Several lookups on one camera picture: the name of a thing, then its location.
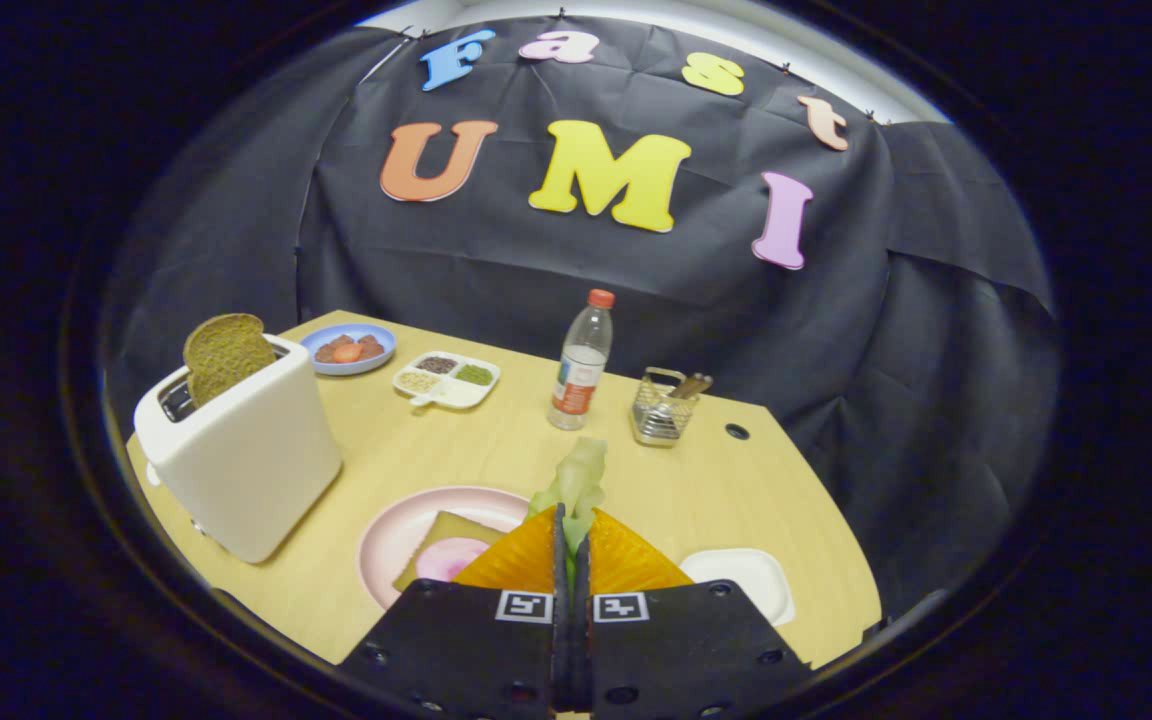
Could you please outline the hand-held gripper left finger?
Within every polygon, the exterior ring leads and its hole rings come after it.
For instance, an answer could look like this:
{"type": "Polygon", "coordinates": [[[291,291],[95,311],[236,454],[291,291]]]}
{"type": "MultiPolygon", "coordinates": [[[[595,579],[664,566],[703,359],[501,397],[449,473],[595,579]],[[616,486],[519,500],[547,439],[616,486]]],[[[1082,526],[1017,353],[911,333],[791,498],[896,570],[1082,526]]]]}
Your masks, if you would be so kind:
{"type": "Polygon", "coordinates": [[[550,510],[548,592],[416,579],[339,670],[417,719],[554,719],[567,710],[564,506],[550,510]]]}

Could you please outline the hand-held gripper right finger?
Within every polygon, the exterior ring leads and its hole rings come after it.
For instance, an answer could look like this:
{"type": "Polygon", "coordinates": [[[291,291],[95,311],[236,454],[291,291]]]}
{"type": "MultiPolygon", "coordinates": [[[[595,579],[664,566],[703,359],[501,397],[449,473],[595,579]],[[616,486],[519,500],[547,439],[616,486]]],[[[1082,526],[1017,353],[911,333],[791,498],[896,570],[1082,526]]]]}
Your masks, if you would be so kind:
{"type": "Polygon", "coordinates": [[[740,719],[812,679],[736,579],[687,579],[608,511],[576,556],[576,708],[594,719],[740,719]]]}

